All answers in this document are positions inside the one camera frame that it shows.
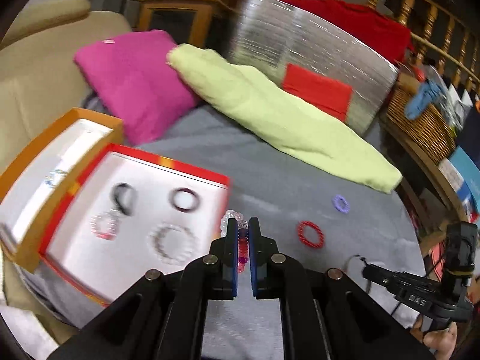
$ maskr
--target light green towel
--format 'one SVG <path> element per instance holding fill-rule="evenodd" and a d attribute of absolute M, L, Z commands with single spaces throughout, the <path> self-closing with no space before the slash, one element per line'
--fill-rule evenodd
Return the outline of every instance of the light green towel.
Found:
<path fill-rule="evenodd" d="M 257 68 L 230 64 L 189 44 L 170 51 L 167 61 L 208 103 L 276 149 L 381 192 L 390 193 L 402 179 L 340 120 L 281 90 Z"/>

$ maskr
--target metal screw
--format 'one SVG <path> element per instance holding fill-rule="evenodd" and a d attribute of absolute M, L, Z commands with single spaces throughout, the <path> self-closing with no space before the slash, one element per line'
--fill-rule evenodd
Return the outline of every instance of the metal screw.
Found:
<path fill-rule="evenodd" d="M 332 268 L 328 270 L 327 275 L 333 280 L 339 280 L 342 278 L 343 272 L 340 271 L 338 268 Z"/>
<path fill-rule="evenodd" d="M 145 279 L 152 281 L 152 280 L 158 279 L 161 274 L 162 273 L 158 269 L 149 269 L 145 273 Z"/>
<path fill-rule="evenodd" d="M 285 260 L 287 259 L 282 253 L 272 254 L 272 257 L 270 257 L 270 258 L 272 259 L 272 261 L 275 264 L 283 264 L 285 262 Z"/>
<path fill-rule="evenodd" d="M 203 257 L 203 262 L 208 266 L 212 266 L 213 264 L 217 263 L 218 257 L 214 254 L 207 254 L 207 256 Z"/>

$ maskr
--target gray tablecloth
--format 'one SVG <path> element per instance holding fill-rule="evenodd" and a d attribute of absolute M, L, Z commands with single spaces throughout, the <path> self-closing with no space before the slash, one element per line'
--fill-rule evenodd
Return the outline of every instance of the gray tablecloth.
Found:
<path fill-rule="evenodd" d="M 140 148 L 229 176 L 228 208 L 246 218 L 258 216 L 262 234 L 306 268 L 345 268 L 350 261 L 347 273 L 362 288 L 362 263 L 351 259 L 356 254 L 391 270 L 425 273 L 414 229 L 395 193 L 337 178 L 277 151 L 208 105 L 183 117 L 162 140 Z M 347 215 L 333 207 L 337 194 L 350 204 Z M 303 220 L 322 229 L 322 249 L 299 241 L 296 226 Z M 35 274 L 23 274 L 51 309 L 77 327 L 102 310 L 44 264 Z M 388 311 L 396 305 L 380 286 L 374 284 L 370 294 Z M 402 306 L 396 315 L 408 325 L 416 314 Z M 234 301 L 209 303 L 202 352 L 230 360 L 283 358 L 278 301 L 253 298 L 248 266 L 239 275 Z"/>

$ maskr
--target black hair tie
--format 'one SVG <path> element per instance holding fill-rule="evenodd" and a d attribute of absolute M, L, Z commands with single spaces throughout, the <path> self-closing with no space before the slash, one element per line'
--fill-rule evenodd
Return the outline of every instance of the black hair tie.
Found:
<path fill-rule="evenodd" d="M 186 192 L 186 193 L 190 193 L 192 196 L 193 196 L 193 205 L 189 208 L 183 208 L 183 207 L 179 207 L 176 203 L 175 203 L 175 196 L 179 193 L 179 192 Z M 192 211 L 195 211 L 198 206 L 200 205 L 200 198 L 198 197 L 198 194 L 194 191 L 192 191 L 191 189 L 189 188 L 177 188 L 176 190 L 173 190 L 172 192 L 170 192 L 170 204 L 175 207 L 176 210 L 180 211 L 180 212 L 192 212 Z"/>
<path fill-rule="evenodd" d="M 125 193 L 127 190 L 131 190 L 131 198 L 128 204 L 121 202 L 124 200 Z M 113 187 L 111 198 L 115 204 L 115 209 L 120 211 L 123 215 L 130 216 L 133 211 L 136 192 L 135 189 L 127 183 L 120 183 Z"/>

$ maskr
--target human hand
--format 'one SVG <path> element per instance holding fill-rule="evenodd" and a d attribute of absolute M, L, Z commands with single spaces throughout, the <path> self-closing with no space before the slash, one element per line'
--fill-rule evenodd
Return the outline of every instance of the human hand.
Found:
<path fill-rule="evenodd" d="M 420 331 L 422 320 L 423 317 L 419 315 L 410 333 L 427 347 L 437 350 L 435 353 L 437 360 L 448 360 L 457 342 L 457 324 L 452 322 L 448 329 L 429 332 L 423 336 L 423 332 Z"/>

